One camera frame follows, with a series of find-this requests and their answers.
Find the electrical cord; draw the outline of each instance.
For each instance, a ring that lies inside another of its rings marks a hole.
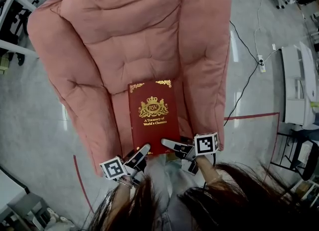
[[[270,56],[272,56],[273,53],[277,52],[279,50],[279,48],[275,51],[272,51],[270,55],[268,55],[268,57],[266,58],[266,60],[264,61],[264,63],[269,59]]]
[[[250,78],[251,78],[251,77],[252,77],[252,75],[255,73],[255,71],[256,71],[256,69],[257,69],[257,67],[260,65],[260,62],[258,62],[258,61],[256,60],[256,58],[255,58],[255,57],[252,55],[252,53],[250,52],[250,50],[249,50],[248,46],[247,46],[247,45],[244,43],[244,41],[240,38],[240,36],[239,36],[239,34],[238,34],[238,31],[237,31],[237,29],[236,29],[236,26],[232,23],[232,21],[230,21],[230,23],[234,26],[235,31],[236,31],[236,33],[237,33],[238,38],[239,38],[239,39],[240,39],[240,41],[244,44],[244,46],[248,49],[248,52],[249,52],[249,53],[250,53],[250,55],[254,58],[254,60],[256,61],[257,65],[256,65],[256,67],[255,67],[254,71],[250,74],[250,76],[249,76],[249,78],[248,78],[248,80],[247,80],[247,83],[246,83],[246,85],[244,86],[244,89],[243,89],[243,91],[242,91],[242,93],[241,93],[240,97],[239,97],[239,98],[238,98],[238,100],[236,101],[236,104],[235,104],[234,108],[232,109],[232,111],[230,112],[229,116],[227,117],[227,120],[226,120],[226,122],[225,122],[224,126],[227,124],[227,122],[228,122],[228,120],[229,120],[229,118],[230,118],[231,114],[233,114],[233,112],[235,111],[235,109],[236,109],[236,107],[237,107],[238,102],[240,101],[241,97],[242,97],[242,96],[243,96],[243,94],[244,94],[244,91],[245,91],[246,87],[247,87],[247,86],[248,86],[248,84],[249,84]]]
[[[213,153],[213,158],[214,158],[213,166],[215,166],[216,165],[216,153]]]
[[[301,81],[299,80],[299,82],[300,82],[300,85],[301,85],[301,90],[303,91],[303,98],[305,97],[305,95],[304,95],[304,88],[303,88],[303,85],[301,84]]]
[[[261,30],[261,28],[260,28],[260,20],[259,20],[259,10],[261,9],[262,4],[263,4],[263,0],[260,1],[260,6],[259,6],[259,8],[257,10],[258,28],[254,32],[254,40],[255,40],[255,47],[256,47],[257,55],[259,55],[259,52],[258,52],[258,47],[257,47],[257,43],[256,43],[256,32],[258,30]]]
[[[241,39],[241,37],[239,36],[238,31],[237,31],[237,29],[236,29],[236,26],[232,23],[232,21],[230,21],[230,23],[234,26],[235,31],[236,31],[236,34],[237,34],[239,40],[240,40],[240,41],[243,43],[243,45],[247,48],[248,52],[249,52],[250,55],[254,58],[255,62],[256,62],[258,65],[260,65],[260,63],[257,61],[257,59],[253,56],[253,54],[252,54],[251,51],[249,50],[248,46],[244,43],[244,41],[243,41],[243,40]]]
[[[230,114],[229,114],[229,116],[228,116],[228,118],[227,118],[227,120],[226,120],[226,122],[225,122],[224,126],[227,124],[227,122],[228,122],[228,120],[229,120],[229,118],[230,118],[231,114],[233,114],[233,112],[235,111],[235,109],[236,109],[236,107],[237,107],[237,104],[238,104],[239,100],[240,100],[240,99],[241,99],[241,97],[243,96],[244,91],[245,91],[246,87],[248,86],[248,83],[249,83],[249,81],[250,81],[250,78],[251,78],[251,77],[252,77],[252,75],[255,73],[255,71],[256,71],[256,69],[257,69],[257,67],[258,67],[258,66],[259,66],[259,63],[257,63],[257,65],[256,65],[256,67],[255,67],[255,69],[254,69],[254,71],[250,74],[250,76],[249,76],[249,78],[248,78],[248,81],[247,81],[247,83],[246,83],[246,85],[245,85],[245,87],[244,87],[244,89],[243,89],[243,91],[242,91],[242,93],[241,93],[240,97],[239,97],[239,98],[238,98],[238,100],[236,101],[235,107],[234,107],[234,108],[233,108],[233,110],[230,112]]]

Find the gray floor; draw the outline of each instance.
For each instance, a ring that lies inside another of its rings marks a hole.
[[[261,0],[233,0],[231,20],[256,55],[254,31],[258,27],[257,9]],[[315,5],[307,6],[307,14]],[[273,0],[263,0],[260,9],[262,30],[257,33],[259,52],[267,57],[276,48],[298,43],[309,45],[307,31],[296,5],[277,10]],[[227,77],[225,116],[241,94],[255,61],[236,36],[233,26],[231,58]],[[251,78],[235,116],[280,112],[284,104],[284,84],[279,53],[266,63],[266,73],[257,71]],[[259,161],[269,164],[277,129],[278,116],[233,120],[225,127],[225,151],[218,161],[248,165],[262,173]],[[280,124],[281,130],[288,126]],[[96,208],[106,191],[116,184],[95,176],[64,107],[51,88],[40,60],[26,58],[22,67],[13,60],[10,69],[0,76],[0,165],[43,197],[60,215],[81,226],[89,213],[83,196],[73,155],[76,156],[89,201]],[[288,183],[292,173],[274,169]]]

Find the pink armchair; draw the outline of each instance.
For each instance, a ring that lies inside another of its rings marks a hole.
[[[180,133],[223,149],[231,0],[48,0],[28,32],[61,103],[99,163],[133,149],[129,83],[172,79]]]

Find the black cable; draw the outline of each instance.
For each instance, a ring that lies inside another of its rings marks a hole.
[[[304,88],[303,88],[303,85],[301,84],[301,81],[299,80],[299,82],[300,82],[300,85],[301,85],[301,90],[303,91],[303,98],[305,97],[305,95],[304,95]]]
[[[216,153],[213,153],[213,158],[214,158],[213,166],[215,166],[216,165]]]
[[[238,31],[237,31],[237,29],[236,29],[236,26],[235,26],[231,21],[230,21],[230,23],[234,26],[235,31],[236,31],[236,34],[237,34],[239,40],[240,40],[240,41],[244,44],[244,46],[247,48],[248,52],[249,52],[250,55],[254,58],[255,62],[256,62],[258,65],[260,65],[260,63],[257,61],[257,59],[253,56],[253,54],[252,54],[251,51],[249,50],[248,46],[247,46],[247,45],[244,43],[244,41],[240,38],[240,36],[239,36],[239,34],[238,34]]]
[[[250,74],[250,76],[249,76],[249,78],[248,78],[248,81],[247,81],[247,83],[246,83],[246,85],[245,85],[245,87],[244,87],[244,89],[243,89],[243,91],[242,91],[240,97],[238,98],[238,100],[237,100],[237,102],[236,102],[236,104],[235,104],[235,107],[234,107],[233,110],[230,112],[230,114],[229,114],[229,116],[228,116],[228,118],[227,118],[226,123],[224,124],[224,126],[227,124],[227,122],[228,122],[228,120],[229,120],[231,114],[233,114],[233,112],[235,111],[239,100],[240,100],[241,97],[243,96],[244,91],[245,91],[246,87],[248,86],[248,83],[249,83],[249,80],[250,80],[251,76],[255,73],[255,71],[256,71],[256,69],[257,69],[258,66],[259,66],[259,63],[256,65],[256,68],[254,69],[254,71]]]
[[[238,98],[238,100],[236,101],[235,107],[234,107],[234,108],[233,108],[233,110],[230,112],[230,114],[229,114],[229,116],[228,116],[228,118],[227,118],[227,120],[226,120],[226,122],[225,122],[224,126],[227,124],[227,122],[228,122],[228,120],[229,120],[229,118],[230,118],[231,114],[233,114],[233,112],[235,111],[235,109],[236,109],[236,107],[237,107],[237,104],[238,104],[239,100],[240,100],[240,99],[241,99],[241,97],[243,96],[244,91],[245,91],[246,87],[248,86],[248,83],[249,83],[249,81],[250,81],[251,76],[255,73],[255,71],[256,71],[256,69],[257,69],[258,65],[261,65],[261,64],[260,64],[260,62],[258,62],[258,61],[256,60],[256,58],[252,55],[252,53],[250,52],[250,50],[249,50],[248,46],[247,46],[247,45],[244,43],[244,41],[240,38],[240,36],[239,36],[239,34],[238,34],[238,31],[237,31],[237,29],[236,29],[236,26],[235,26],[235,25],[234,25],[231,21],[230,21],[230,23],[234,26],[235,31],[236,31],[236,33],[237,33],[238,38],[239,38],[239,39],[240,39],[240,41],[244,44],[244,46],[248,49],[248,52],[249,52],[249,53],[250,53],[250,55],[254,58],[254,60],[256,61],[257,65],[256,65],[256,68],[254,69],[254,71],[250,74],[250,76],[249,76],[249,78],[248,78],[248,81],[247,81],[247,83],[246,83],[246,85],[245,85],[245,87],[244,87],[244,89],[243,89],[243,91],[242,91],[242,93],[241,93],[240,97],[239,97],[239,98]]]

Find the red book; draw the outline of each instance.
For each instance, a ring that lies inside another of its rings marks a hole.
[[[170,80],[129,85],[129,104],[134,149],[149,143],[149,154],[171,153],[162,138],[180,140],[173,84]]]

